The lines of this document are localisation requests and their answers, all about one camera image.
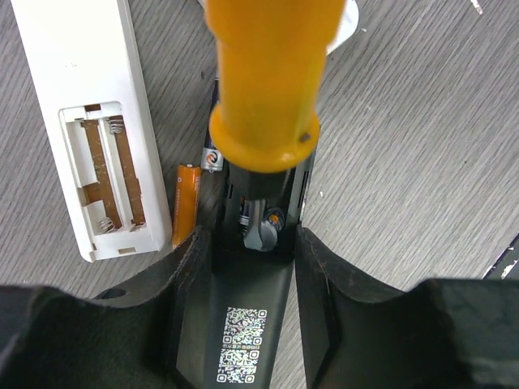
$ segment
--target yellow screwdriver handle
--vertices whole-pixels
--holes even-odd
[[[345,0],[206,0],[220,76],[209,130],[229,162],[275,173],[315,149],[326,47],[344,6]]]

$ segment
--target black device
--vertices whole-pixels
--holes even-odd
[[[216,228],[97,298],[1,287],[0,387],[267,388],[294,265],[307,387],[519,387],[519,282],[379,282],[301,226],[312,165],[268,200],[272,251],[243,245],[224,169]]]

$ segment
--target gray wooden surface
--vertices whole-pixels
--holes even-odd
[[[515,0],[359,0],[329,58],[305,224],[379,279],[480,277],[519,229]],[[170,204],[198,163],[215,55],[195,0],[134,0],[132,17]],[[0,0],[0,284],[92,296],[161,254],[84,262],[66,213],[11,4]],[[201,217],[214,198],[204,176]],[[295,288],[272,387],[304,387]]]

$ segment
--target battery compartment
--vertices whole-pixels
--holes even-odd
[[[96,237],[145,227],[139,179],[118,102],[62,109],[59,113],[85,220]],[[126,245],[119,254],[136,252]]]
[[[296,168],[291,169],[282,196],[275,199],[267,199],[265,211],[267,212],[272,207],[280,208],[285,217],[285,226],[277,235],[276,251],[291,251],[294,247],[295,228],[301,221],[307,196],[307,187],[311,179],[313,161],[314,157],[312,154]],[[235,249],[243,248],[243,236],[247,231],[247,227],[244,224],[247,223],[248,218],[247,214],[243,212],[243,200],[242,194],[227,178],[222,193],[221,208],[217,217],[219,227],[216,231],[222,234],[223,242],[228,242]]]

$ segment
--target dark plastic part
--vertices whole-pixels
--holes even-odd
[[[196,264],[208,262],[210,243],[210,232],[197,229],[175,252],[98,300],[47,287],[1,287],[0,387],[178,387],[174,380],[184,382],[182,375],[174,365],[168,371],[164,357],[186,355],[182,339],[196,305],[184,289],[197,274],[203,279]],[[168,334],[172,305],[185,324]],[[205,316],[208,307],[197,306]]]
[[[211,328],[204,388],[216,387],[224,336],[225,316],[229,308],[267,311],[262,343],[250,389],[269,388],[281,325],[285,314],[293,258],[254,250],[218,250],[213,257]],[[237,383],[218,383],[218,388],[236,388]]]
[[[309,388],[518,387],[519,282],[427,280],[402,293],[298,228]]]
[[[229,164],[231,184],[250,201],[281,197],[289,172],[286,170],[279,173],[255,173]]]

